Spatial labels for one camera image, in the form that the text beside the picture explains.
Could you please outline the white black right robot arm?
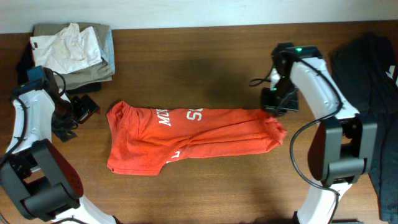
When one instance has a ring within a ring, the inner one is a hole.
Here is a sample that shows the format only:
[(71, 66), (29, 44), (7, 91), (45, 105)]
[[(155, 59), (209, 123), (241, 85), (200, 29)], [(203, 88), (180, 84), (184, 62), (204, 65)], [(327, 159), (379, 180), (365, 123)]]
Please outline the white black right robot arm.
[[(316, 46), (281, 43), (271, 57), (271, 85), (262, 89), (262, 109), (274, 116), (297, 111), (297, 94), (301, 93), (315, 118), (301, 127), (289, 144), (292, 165), (310, 186), (292, 221), (334, 223), (342, 196), (371, 168), (377, 123), (344, 97)], [(312, 175), (308, 178), (295, 161), (294, 143), (299, 134), (311, 126), (316, 126), (317, 131), (308, 150), (307, 162)]]

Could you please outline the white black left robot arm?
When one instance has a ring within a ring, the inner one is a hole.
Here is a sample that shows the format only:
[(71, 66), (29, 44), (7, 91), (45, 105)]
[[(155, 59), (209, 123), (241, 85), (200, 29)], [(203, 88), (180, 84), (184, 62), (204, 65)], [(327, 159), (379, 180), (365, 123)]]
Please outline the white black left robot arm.
[(88, 95), (69, 98), (57, 74), (34, 67), (12, 92), (16, 119), (1, 159), (1, 187), (28, 220), (117, 224), (88, 200), (78, 173), (52, 143), (52, 135), (63, 142), (75, 138), (74, 130), (100, 110)]

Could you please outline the orange printed t-shirt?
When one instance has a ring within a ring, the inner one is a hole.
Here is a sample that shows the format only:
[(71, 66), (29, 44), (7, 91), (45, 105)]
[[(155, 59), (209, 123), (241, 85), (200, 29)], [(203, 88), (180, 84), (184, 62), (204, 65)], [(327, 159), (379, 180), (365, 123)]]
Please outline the orange printed t-shirt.
[(123, 175), (159, 175), (183, 159), (262, 154), (282, 145), (287, 134), (259, 109), (168, 110), (120, 101), (106, 118), (112, 137), (107, 166)]

